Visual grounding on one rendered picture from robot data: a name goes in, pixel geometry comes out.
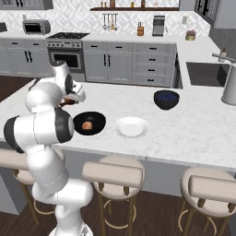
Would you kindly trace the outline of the reddish brown object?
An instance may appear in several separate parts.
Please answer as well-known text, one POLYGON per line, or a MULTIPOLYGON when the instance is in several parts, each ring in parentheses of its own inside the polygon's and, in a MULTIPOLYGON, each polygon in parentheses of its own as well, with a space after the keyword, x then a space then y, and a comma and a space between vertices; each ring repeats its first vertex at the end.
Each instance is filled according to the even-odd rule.
POLYGON ((64 107, 66 105, 74 105, 75 103, 75 100, 64 99, 64 101, 60 103, 59 107, 64 107))

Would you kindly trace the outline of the silver stove with oven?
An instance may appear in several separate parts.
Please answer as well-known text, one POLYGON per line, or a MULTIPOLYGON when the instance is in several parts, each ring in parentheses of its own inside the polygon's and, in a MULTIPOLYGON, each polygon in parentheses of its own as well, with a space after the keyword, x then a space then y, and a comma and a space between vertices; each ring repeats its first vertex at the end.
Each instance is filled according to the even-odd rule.
POLYGON ((84 74, 83 32, 58 32, 46 39, 50 60, 65 61, 72 73, 84 74))

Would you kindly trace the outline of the grey cupboard run with drawers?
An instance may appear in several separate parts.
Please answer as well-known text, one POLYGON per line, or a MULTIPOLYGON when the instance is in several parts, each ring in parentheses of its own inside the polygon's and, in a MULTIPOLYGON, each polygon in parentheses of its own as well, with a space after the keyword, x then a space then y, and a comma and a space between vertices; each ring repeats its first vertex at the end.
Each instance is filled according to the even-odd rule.
POLYGON ((89 82, 174 86, 175 43, 84 41, 89 82))

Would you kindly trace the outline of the dark grey sink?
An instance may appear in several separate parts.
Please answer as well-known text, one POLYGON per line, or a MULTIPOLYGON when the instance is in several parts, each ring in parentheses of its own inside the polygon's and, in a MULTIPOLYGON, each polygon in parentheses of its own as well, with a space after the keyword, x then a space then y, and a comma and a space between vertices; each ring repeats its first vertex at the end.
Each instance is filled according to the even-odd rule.
POLYGON ((186 63, 193 86, 223 87, 226 83, 230 65, 212 63, 186 63))

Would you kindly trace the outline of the beige wooden bar stool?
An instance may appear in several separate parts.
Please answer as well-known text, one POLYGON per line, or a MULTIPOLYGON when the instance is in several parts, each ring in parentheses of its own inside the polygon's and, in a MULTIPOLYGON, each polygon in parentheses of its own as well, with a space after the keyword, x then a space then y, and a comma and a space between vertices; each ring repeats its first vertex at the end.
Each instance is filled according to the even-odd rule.
POLYGON ((31 196, 28 187, 35 182, 34 177, 30 174, 25 154, 19 154, 15 150, 0 148, 0 167, 12 170, 15 179, 19 182, 23 194, 26 197, 29 209, 37 225, 40 224, 38 215, 51 215, 51 212, 40 211, 36 207, 36 200, 31 196))
POLYGON ((214 236, 223 236, 236 214, 236 179, 226 171, 191 167, 181 178, 183 196, 177 226, 187 236, 195 212, 206 217, 203 232, 212 224, 214 236))
POLYGON ((82 178, 93 183, 98 193, 101 235, 106 236, 105 226, 109 226, 116 230, 128 229, 128 236, 133 236, 136 196, 145 181, 145 168, 142 163, 133 158, 106 156, 98 162, 87 161, 82 170, 82 178), (112 214, 112 201, 128 203, 126 225, 115 226, 105 218, 105 209, 108 209, 109 215, 112 214))

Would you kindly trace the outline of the silver toaster oven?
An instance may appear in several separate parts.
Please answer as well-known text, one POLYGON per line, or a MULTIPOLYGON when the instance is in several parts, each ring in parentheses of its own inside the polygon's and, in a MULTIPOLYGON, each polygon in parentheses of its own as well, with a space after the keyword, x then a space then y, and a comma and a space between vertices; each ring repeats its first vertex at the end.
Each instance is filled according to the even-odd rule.
POLYGON ((51 32, 51 24, 46 19, 26 19, 22 21, 22 26, 28 35, 45 35, 51 32))

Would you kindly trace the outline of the brown wall shelf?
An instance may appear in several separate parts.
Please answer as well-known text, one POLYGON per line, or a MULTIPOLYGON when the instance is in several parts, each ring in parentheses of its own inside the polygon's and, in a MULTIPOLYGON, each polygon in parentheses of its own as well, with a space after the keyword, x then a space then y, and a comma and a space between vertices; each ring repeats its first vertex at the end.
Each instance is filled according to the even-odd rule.
POLYGON ((180 11, 179 7, 93 7, 90 11, 180 11))

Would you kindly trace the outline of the grey cupboard run, two doors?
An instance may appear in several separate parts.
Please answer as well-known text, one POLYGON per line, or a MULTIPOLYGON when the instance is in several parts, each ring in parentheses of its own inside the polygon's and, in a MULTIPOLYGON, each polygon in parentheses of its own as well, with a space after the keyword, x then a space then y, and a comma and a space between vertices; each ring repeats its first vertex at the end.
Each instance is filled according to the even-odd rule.
POLYGON ((0 76, 50 77, 45 39, 0 38, 0 76))

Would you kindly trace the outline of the grey glass-door wall cupboard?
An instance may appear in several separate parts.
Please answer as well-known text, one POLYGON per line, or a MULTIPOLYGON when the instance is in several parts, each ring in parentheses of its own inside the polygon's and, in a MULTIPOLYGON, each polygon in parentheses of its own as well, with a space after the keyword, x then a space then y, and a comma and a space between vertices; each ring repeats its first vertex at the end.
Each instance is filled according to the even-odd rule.
POLYGON ((181 11, 194 11, 215 29, 236 29, 236 0, 180 0, 181 11))

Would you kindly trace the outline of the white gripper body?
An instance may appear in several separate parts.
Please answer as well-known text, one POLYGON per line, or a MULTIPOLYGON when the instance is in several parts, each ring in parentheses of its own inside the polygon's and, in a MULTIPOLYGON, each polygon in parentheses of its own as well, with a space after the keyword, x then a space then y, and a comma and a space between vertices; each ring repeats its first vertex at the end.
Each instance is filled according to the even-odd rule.
POLYGON ((84 102, 86 99, 86 93, 85 90, 83 89, 83 86, 75 82, 73 85, 72 93, 71 96, 73 100, 78 101, 78 102, 84 102))

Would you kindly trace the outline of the dark blue bowl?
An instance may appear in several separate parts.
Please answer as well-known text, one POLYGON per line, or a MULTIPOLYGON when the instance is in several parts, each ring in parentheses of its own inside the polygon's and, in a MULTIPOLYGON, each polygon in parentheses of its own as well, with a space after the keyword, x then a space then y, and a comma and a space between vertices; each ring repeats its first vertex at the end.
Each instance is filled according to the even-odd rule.
POLYGON ((165 89, 156 91, 153 97, 155 104, 164 111, 174 108, 179 99, 180 95, 177 92, 165 89))

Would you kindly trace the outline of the silver coffee machine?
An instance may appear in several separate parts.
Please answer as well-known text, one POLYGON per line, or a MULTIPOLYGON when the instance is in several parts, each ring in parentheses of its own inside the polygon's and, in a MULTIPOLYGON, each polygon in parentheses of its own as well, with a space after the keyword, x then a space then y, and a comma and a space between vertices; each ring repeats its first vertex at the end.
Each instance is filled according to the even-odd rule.
POLYGON ((152 36, 153 37, 162 37, 166 31, 167 31, 167 28, 165 25, 165 17, 164 16, 155 16, 153 18, 152 36))

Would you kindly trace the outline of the grey tap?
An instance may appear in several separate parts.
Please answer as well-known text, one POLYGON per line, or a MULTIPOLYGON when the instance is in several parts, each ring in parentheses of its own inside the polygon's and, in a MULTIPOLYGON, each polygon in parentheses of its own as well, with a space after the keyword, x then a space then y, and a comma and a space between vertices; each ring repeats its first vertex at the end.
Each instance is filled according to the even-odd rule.
POLYGON ((236 106, 236 59, 215 53, 213 53, 212 56, 231 62, 221 100, 228 105, 236 106))

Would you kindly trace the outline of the white plate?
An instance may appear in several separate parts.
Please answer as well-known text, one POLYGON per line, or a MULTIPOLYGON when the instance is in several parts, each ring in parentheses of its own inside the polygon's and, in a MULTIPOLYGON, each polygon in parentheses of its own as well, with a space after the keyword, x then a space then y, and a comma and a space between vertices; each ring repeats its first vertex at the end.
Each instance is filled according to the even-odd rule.
POLYGON ((140 137, 149 131, 149 124, 138 117, 124 117, 114 123, 114 131, 124 137, 140 137))

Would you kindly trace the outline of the rail with hanging tools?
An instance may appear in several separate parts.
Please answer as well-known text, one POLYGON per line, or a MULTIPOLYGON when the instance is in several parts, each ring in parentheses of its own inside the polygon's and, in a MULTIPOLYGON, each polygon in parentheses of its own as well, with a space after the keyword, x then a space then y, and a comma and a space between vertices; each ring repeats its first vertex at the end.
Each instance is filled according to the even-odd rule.
POLYGON ((104 30, 118 30, 117 27, 117 13, 103 13, 103 29, 104 30))

